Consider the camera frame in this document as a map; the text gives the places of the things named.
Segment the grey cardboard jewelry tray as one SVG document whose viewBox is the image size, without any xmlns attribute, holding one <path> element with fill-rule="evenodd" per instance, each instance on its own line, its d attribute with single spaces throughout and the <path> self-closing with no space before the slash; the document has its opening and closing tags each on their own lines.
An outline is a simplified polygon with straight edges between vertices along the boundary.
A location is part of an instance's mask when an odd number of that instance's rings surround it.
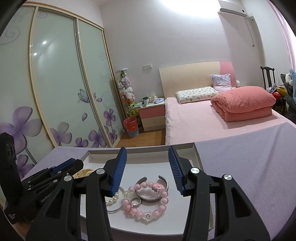
<svg viewBox="0 0 296 241">
<path fill-rule="evenodd" d="M 183 234 L 190 198 L 177 190 L 169 147 L 128 148 L 118 192 L 106 199 L 110 226 L 128 234 Z"/>
</svg>

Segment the red waste bin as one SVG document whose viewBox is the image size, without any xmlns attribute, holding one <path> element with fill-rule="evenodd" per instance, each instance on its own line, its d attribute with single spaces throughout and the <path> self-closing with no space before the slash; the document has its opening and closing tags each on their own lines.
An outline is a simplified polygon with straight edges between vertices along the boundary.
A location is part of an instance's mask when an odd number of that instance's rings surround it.
<svg viewBox="0 0 296 241">
<path fill-rule="evenodd" d="M 138 121 L 136 117 L 129 117 L 123 121 L 123 125 L 130 137 L 136 137 L 139 134 Z"/>
</svg>

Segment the purple table cloth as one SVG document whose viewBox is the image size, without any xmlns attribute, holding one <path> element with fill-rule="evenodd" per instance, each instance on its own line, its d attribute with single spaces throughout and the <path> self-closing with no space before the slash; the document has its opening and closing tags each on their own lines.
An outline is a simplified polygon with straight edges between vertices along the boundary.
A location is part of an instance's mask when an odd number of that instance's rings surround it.
<svg viewBox="0 0 296 241">
<path fill-rule="evenodd" d="M 109 215 L 113 230 L 139 238 L 175 240 L 183 234 L 190 200 L 178 192 L 168 159 L 168 146 L 129 148 L 121 186 L 138 179 L 169 182 L 165 214 L 147 223 L 122 211 Z M 181 157 L 211 176 L 230 174 L 248 196 L 271 237 L 287 223 L 295 208 L 295 127 L 281 123 L 232 137 L 177 145 Z"/>
</svg>

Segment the sliding wardrobe with purple flowers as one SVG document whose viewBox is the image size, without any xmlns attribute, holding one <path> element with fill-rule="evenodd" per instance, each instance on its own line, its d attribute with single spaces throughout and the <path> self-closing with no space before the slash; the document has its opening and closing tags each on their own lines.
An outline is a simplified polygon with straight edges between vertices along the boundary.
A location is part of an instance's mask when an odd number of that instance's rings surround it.
<svg viewBox="0 0 296 241">
<path fill-rule="evenodd" d="M 33 1 L 1 35 L 1 132 L 25 177 L 55 147 L 113 148 L 122 113 L 104 28 Z"/>
</svg>

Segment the pink beige nightstand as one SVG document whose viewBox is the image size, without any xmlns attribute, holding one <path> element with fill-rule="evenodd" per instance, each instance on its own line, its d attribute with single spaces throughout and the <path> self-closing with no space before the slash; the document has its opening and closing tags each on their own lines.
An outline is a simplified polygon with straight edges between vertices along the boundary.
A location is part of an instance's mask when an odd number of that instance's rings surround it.
<svg viewBox="0 0 296 241">
<path fill-rule="evenodd" d="M 166 111 L 164 102 L 149 104 L 137 110 L 145 132 L 165 129 Z"/>
</svg>

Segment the tube of plush toys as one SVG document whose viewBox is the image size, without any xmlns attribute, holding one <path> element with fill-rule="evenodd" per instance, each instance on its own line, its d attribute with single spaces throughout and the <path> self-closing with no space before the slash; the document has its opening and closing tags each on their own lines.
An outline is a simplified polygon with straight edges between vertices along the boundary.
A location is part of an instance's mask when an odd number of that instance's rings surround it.
<svg viewBox="0 0 296 241">
<path fill-rule="evenodd" d="M 137 117 L 138 112 L 135 108 L 135 96 L 127 71 L 127 68 L 116 71 L 116 74 L 119 74 L 119 77 L 117 79 L 117 88 L 126 116 Z"/>
</svg>

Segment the white mug on nightstand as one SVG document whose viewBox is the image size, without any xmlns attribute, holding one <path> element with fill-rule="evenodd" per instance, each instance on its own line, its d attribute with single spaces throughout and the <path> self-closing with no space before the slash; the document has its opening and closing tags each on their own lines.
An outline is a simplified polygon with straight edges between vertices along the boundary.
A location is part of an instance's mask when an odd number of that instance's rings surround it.
<svg viewBox="0 0 296 241">
<path fill-rule="evenodd" d="M 143 106 L 147 106 L 149 104 L 149 97 L 144 97 L 143 99 L 142 99 L 142 105 Z"/>
</svg>

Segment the bed with pink sheet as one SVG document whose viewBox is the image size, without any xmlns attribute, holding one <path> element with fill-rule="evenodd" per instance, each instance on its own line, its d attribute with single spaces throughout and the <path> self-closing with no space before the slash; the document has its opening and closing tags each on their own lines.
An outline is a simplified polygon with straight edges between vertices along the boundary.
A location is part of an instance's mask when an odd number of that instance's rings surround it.
<svg viewBox="0 0 296 241">
<path fill-rule="evenodd" d="M 273 111 L 272 115 L 252 120 L 226 122 L 209 100 L 179 104 L 175 97 L 165 100 L 166 145 L 177 145 L 241 135 L 271 126 L 295 124 Z"/>
</svg>

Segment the folded coral quilt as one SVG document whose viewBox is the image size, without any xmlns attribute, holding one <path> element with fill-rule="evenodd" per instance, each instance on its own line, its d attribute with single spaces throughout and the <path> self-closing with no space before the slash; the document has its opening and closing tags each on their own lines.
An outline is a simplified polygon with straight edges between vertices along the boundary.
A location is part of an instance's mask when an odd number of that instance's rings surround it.
<svg viewBox="0 0 296 241">
<path fill-rule="evenodd" d="M 213 108 L 226 122 L 270 116 L 275 103 L 274 96 L 258 86 L 234 88 L 211 99 Z"/>
</svg>

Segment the floral white pillow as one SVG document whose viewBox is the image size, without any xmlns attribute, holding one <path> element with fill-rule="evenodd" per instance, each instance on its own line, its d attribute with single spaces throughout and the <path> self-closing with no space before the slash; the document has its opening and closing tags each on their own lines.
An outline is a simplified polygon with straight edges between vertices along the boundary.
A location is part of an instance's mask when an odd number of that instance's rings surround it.
<svg viewBox="0 0 296 241">
<path fill-rule="evenodd" d="M 213 87 L 207 86 L 189 90 L 180 90 L 176 92 L 176 97 L 179 104 L 210 100 L 212 97 L 219 94 Z"/>
</svg>

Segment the beige pink headboard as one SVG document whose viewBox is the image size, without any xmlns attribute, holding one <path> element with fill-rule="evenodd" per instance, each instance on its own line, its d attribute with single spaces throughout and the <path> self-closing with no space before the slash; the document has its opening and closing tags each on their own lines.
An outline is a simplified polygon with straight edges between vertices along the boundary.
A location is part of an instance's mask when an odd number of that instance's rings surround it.
<svg viewBox="0 0 296 241">
<path fill-rule="evenodd" d="M 232 62 L 200 62 L 161 68 L 159 70 L 165 98 L 176 97 L 180 90 L 195 89 L 212 85 L 211 74 L 231 75 L 231 86 L 236 87 Z"/>
</svg>

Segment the small purple pillow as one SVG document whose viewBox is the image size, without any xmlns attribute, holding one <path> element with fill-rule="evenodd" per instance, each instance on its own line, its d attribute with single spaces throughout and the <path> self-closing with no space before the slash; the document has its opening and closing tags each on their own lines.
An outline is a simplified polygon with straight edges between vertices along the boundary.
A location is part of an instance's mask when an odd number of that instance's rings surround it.
<svg viewBox="0 0 296 241">
<path fill-rule="evenodd" d="M 218 92 L 225 92 L 232 89 L 231 74 L 210 75 L 212 79 L 212 87 Z"/>
</svg>

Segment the blue plush garment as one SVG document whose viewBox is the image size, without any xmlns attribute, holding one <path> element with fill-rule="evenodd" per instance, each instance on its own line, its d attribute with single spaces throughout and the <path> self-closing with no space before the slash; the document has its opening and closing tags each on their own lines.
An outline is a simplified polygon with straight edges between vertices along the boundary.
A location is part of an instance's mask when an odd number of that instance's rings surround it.
<svg viewBox="0 0 296 241">
<path fill-rule="evenodd" d="M 289 73 L 293 81 L 293 99 L 296 101 L 296 72 L 293 69 L 290 69 Z"/>
</svg>

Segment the wall socket plate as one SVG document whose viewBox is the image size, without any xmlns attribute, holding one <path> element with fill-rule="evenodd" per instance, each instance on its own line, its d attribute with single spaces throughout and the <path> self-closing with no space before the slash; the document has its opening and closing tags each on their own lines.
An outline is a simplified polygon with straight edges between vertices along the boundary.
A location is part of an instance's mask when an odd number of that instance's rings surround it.
<svg viewBox="0 0 296 241">
<path fill-rule="evenodd" d="M 143 70 L 152 69 L 152 65 L 151 64 L 143 65 L 142 68 Z"/>
</svg>

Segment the white wall air conditioner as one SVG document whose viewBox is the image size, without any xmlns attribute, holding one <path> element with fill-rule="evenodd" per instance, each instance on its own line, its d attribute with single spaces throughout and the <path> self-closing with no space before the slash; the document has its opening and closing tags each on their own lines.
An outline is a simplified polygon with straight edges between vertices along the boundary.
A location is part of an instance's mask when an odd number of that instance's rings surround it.
<svg viewBox="0 0 296 241">
<path fill-rule="evenodd" d="M 231 3 L 228 1 L 218 1 L 220 4 L 220 12 L 233 14 L 241 17 L 248 17 L 247 11 L 244 6 L 240 4 Z"/>
</svg>

